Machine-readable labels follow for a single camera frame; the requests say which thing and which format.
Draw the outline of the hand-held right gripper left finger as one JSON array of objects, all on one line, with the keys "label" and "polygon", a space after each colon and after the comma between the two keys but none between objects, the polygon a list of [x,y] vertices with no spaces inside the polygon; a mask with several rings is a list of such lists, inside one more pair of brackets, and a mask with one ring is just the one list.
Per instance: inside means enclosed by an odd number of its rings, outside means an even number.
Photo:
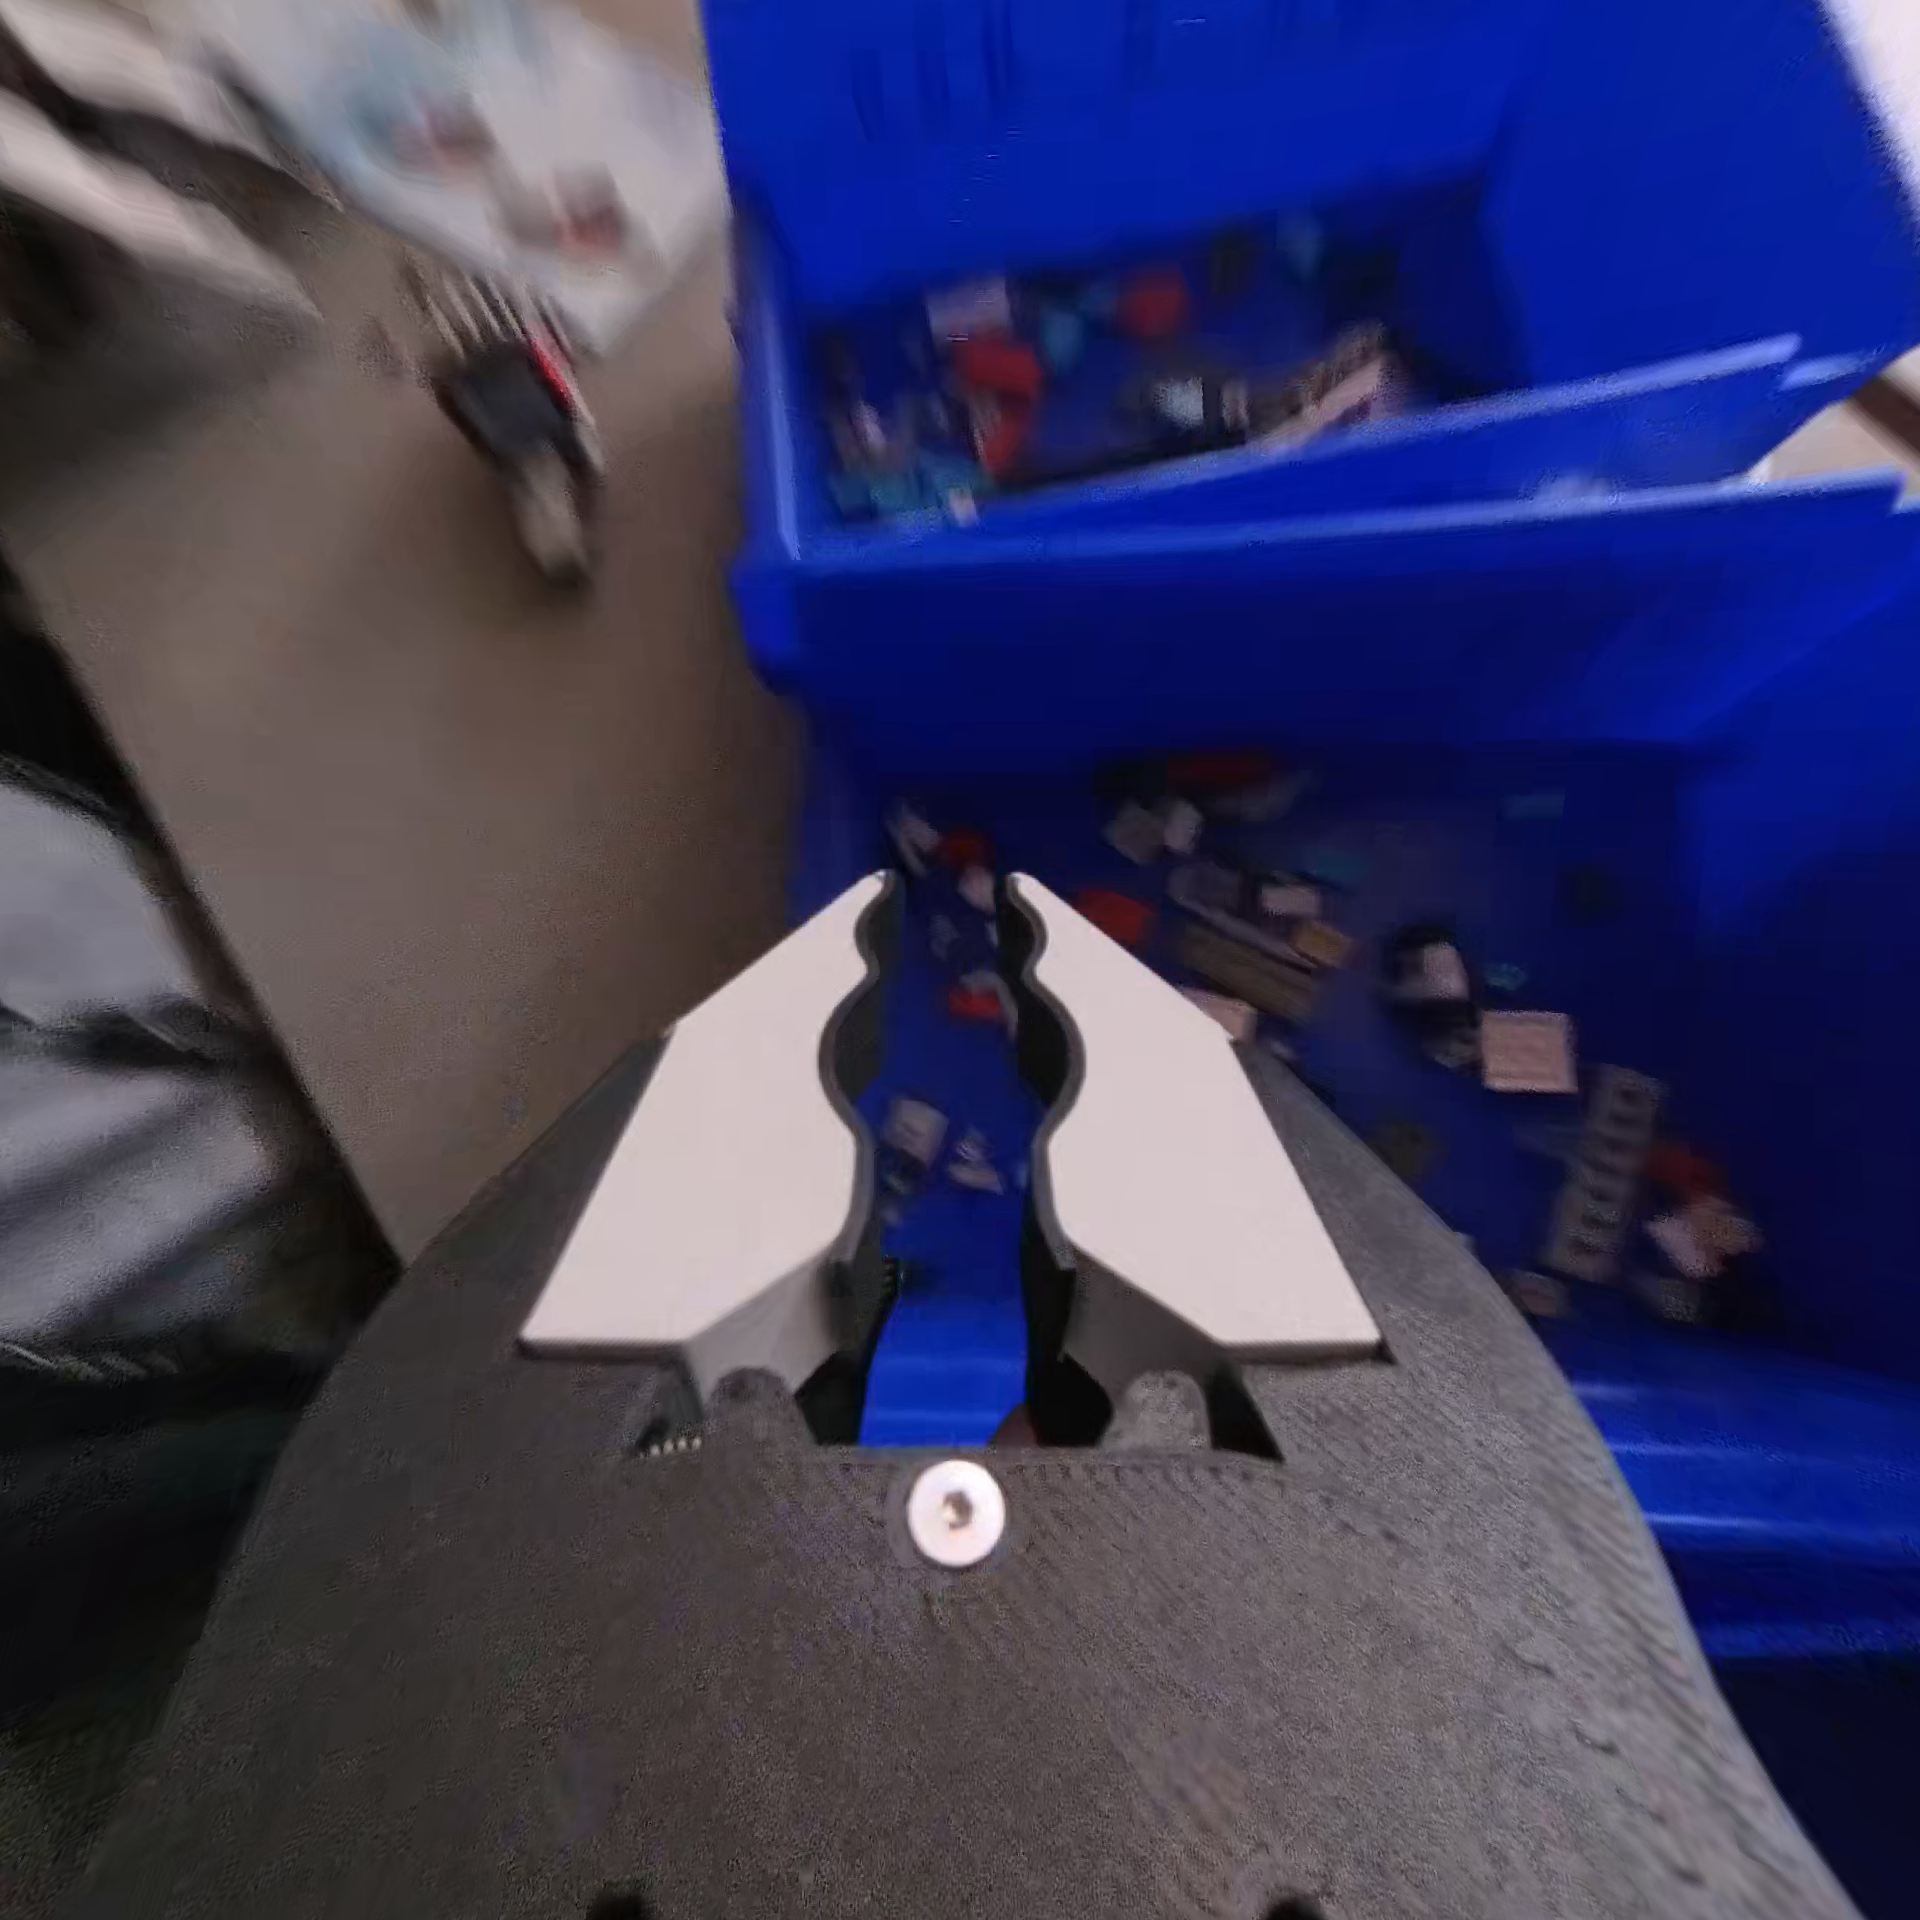
[{"label": "hand-held right gripper left finger", "polygon": [[519,1327],[550,1359],[804,1388],[880,1312],[877,1144],[898,877],[854,880],[679,1019]]}]

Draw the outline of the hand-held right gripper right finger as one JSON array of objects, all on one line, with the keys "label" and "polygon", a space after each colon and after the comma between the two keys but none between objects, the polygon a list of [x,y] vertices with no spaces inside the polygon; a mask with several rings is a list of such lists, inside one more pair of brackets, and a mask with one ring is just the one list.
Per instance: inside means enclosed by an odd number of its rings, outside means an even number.
[{"label": "hand-held right gripper right finger", "polygon": [[1379,1359],[1227,1031],[1029,874],[998,892],[1039,1352],[1086,1374]]}]

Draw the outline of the pile of toy bricks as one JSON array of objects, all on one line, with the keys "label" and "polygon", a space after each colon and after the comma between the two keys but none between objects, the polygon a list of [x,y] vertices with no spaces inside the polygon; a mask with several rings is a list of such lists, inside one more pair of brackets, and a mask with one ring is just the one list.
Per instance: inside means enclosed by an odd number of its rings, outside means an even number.
[{"label": "pile of toy bricks", "polygon": [[819,326],[826,493],[846,523],[1280,453],[1424,402],[1390,293],[1299,214],[1159,254],[989,271]]},{"label": "pile of toy bricks", "polygon": [[1653,750],[1112,762],[902,784],[949,979],[1030,874],[1292,1069],[1524,1307],[1774,1331],[1765,1206],[1685,1090],[1685,797]]}]

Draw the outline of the blue plastic bin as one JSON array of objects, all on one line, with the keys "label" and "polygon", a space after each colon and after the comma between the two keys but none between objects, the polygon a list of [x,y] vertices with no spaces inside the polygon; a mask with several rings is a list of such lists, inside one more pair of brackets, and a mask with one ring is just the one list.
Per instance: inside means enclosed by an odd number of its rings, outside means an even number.
[{"label": "blue plastic bin", "polygon": [[1690,767],[1695,1068],[1774,1331],[1524,1307],[1695,1644],[1863,1915],[1916,1915],[1916,502],[1876,476],[1011,547],[799,596],[797,919],[902,784],[1223,754]]},{"label": "blue plastic bin", "polygon": [[[1178,523],[1707,484],[1916,347],[1916,148],[1871,21],[1803,3],[703,5],[733,195],[759,671],[823,680],[812,586],[927,547],[1059,563]],[[846,519],[816,330],[1116,270],[1280,271],[1278,323],[1379,312],[1466,399],[1356,448],[1053,483],[964,525]]]}]

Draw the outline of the red and black brick model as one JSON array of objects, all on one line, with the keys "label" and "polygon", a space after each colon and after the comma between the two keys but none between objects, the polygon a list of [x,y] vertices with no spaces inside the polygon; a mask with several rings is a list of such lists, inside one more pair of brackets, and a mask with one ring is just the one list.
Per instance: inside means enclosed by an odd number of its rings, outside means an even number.
[{"label": "red and black brick model", "polygon": [[496,476],[519,548],[559,589],[589,583],[606,454],[558,312],[512,279],[403,261],[422,380]]}]

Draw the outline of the open instruction booklet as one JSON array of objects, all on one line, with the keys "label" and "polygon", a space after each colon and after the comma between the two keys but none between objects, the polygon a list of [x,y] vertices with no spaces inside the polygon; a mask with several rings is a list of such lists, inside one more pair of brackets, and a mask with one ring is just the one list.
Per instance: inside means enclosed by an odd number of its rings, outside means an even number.
[{"label": "open instruction booklet", "polygon": [[365,222],[608,357],[730,214],[703,84],[564,5],[194,5],[189,39]]}]

